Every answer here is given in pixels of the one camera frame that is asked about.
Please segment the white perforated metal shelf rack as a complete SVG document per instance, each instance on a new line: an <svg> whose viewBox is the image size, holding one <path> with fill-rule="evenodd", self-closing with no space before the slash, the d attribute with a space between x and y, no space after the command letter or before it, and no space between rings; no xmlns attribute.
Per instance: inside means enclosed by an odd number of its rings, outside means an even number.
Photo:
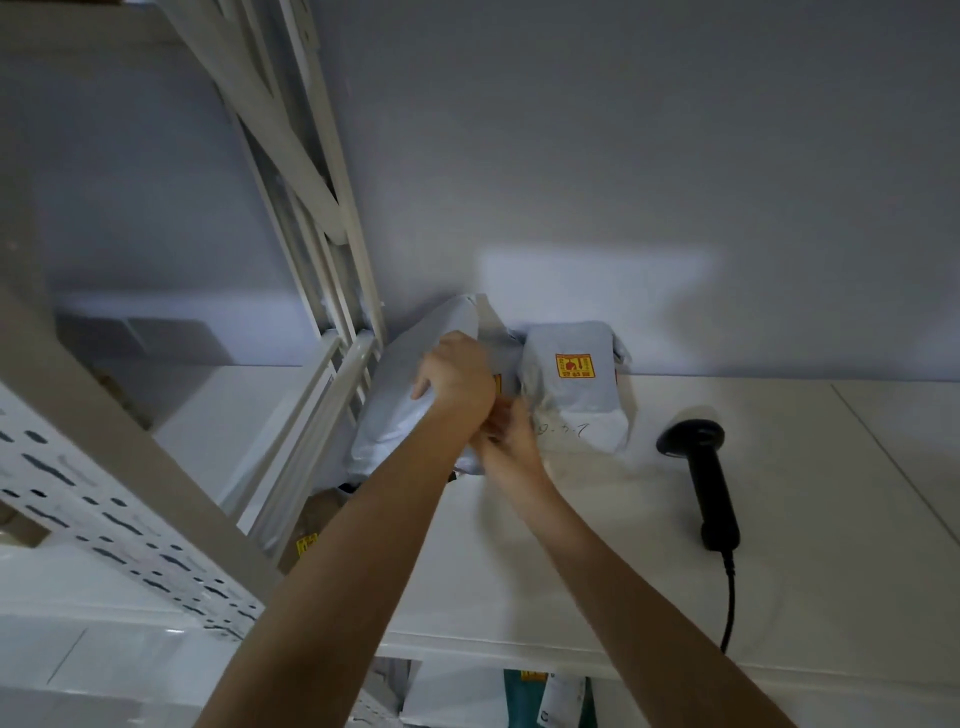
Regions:
<svg viewBox="0 0 960 728"><path fill-rule="evenodd" d="M324 334L217 500L0 288L0 501L239 645L377 348Z"/></svg>

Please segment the teal package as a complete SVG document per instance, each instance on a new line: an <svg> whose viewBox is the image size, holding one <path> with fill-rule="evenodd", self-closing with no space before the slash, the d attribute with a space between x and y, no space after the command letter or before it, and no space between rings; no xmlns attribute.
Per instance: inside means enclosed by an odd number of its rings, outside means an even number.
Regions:
<svg viewBox="0 0 960 728"><path fill-rule="evenodd" d="M598 728L592 681L505 669L508 728Z"/></svg>

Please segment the black handheld barcode scanner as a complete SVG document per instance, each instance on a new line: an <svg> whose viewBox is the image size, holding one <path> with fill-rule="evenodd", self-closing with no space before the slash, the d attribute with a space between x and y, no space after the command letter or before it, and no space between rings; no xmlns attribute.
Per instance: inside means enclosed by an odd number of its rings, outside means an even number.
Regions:
<svg viewBox="0 0 960 728"><path fill-rule="evenodd" d="M688 418L667 427L655 446L661 455L686 461L702 518L702 544L729 557L740 545L740 531L718 457L725 440L725 430L717 421Z"/></svg>

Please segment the white metal ladder frame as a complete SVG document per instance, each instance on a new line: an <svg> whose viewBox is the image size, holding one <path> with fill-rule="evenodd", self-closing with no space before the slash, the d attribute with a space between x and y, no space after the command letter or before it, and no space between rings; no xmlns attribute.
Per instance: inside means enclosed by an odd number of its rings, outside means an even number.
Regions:
<svg viewBox="0 0 960 728"><path fill-rule="evenodd" d="M155 0L213 80L249 159L296 291L319 332L222 500L282 563L321 476L337 475L386 330L309 0Z"/></svg>

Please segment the grey parcel with yellow label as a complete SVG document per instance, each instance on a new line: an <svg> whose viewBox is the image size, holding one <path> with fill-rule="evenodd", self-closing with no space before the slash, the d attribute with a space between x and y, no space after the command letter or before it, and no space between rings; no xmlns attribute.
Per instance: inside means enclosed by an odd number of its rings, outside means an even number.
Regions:
<svg viewBox="0 0 960 728"><path fill-rule="evenodd" d="M603 321L528 329L518 377L542 451L611 455L622 449L630 420L619 394L618 369L627 361Z"/></svg>

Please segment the person's right forearm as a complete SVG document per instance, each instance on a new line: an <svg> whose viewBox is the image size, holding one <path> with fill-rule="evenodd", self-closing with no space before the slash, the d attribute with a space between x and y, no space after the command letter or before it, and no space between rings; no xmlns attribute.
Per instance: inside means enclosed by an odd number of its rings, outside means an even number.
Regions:
<svg viewBox="0 0 960 728"><path fill-rule="evenodd" d="M484 461L486 475L547 554L650 728L796 728L587 525L543 466L497 446Z"/></svg>

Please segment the person's left hand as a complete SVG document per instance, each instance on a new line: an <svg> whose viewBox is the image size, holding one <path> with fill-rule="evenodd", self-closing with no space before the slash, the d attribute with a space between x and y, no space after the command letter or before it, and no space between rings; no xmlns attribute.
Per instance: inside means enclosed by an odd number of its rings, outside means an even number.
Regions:
<svg viewBox="0 0 960 728"><path fill-rule="evenodd" d="M498 396L486 349L454 330L441 335L423 358L433 358L435 367L433 383L423 396L432 397L426 418L458 453L484 423Z"/></svg>

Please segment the brown cardboard box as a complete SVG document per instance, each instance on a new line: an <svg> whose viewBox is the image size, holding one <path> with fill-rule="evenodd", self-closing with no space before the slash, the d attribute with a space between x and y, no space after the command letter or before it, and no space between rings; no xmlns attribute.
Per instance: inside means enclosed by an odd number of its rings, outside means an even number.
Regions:
<svg viewBox="0 0 960 728"><path fill-rule="evenodd" d="M278 569L282 575L288 575L305 552L316 543L320 534L346 504L349 495L349 490L333 488L316 491L306 498L278 560Z"/></svg>

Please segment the person's right hand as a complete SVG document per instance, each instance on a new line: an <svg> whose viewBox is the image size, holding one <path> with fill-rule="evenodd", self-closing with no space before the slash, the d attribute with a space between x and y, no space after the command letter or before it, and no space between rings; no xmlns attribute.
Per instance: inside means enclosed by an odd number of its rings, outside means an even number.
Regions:
<svg viewBox="0 0 960 728"><path fill-rule="evenodd" d="M485 475L507 495L531 495L554 490L538 442L536 448L521 449L502 444L480 445L480 428L471 436L474 451Z"/></svg>

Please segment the person's left forearm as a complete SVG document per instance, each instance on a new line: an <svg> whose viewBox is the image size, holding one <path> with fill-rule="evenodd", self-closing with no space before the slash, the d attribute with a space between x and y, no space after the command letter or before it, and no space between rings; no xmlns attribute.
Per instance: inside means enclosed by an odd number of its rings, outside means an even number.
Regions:
<svg viewBox="0 0 960 728"><path fill-rule="evenodd" d="M454 462L493 408L429 409L282 580L195 728L346 728Z"/></svg>

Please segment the large grey mailer bag parcel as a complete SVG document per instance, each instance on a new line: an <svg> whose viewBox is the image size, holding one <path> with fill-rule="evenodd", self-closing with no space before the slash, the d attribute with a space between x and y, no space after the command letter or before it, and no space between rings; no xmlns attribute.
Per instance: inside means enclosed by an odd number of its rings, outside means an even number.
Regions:
<svg viewBox="0 0 960 728"><path fill-rule="evenodd" d="M424 416L434 396L427 392L412 399L416 375L423 356L454 331L482 344L499 395L513 398L520 393L522 341L510 332L486 294L451 297L393 340L379 359L344 459L348 482L365 481Z"/></svg>

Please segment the white package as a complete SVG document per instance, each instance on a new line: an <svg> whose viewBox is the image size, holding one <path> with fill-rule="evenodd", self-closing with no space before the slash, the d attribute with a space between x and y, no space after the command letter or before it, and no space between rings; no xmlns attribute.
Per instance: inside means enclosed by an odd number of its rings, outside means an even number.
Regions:
<svg viewBox="0 0 960 728"><path fill-rule="evenodd" d="M414 661L399 717L417 728L508 728L504 670L449 658Z"/></svg>

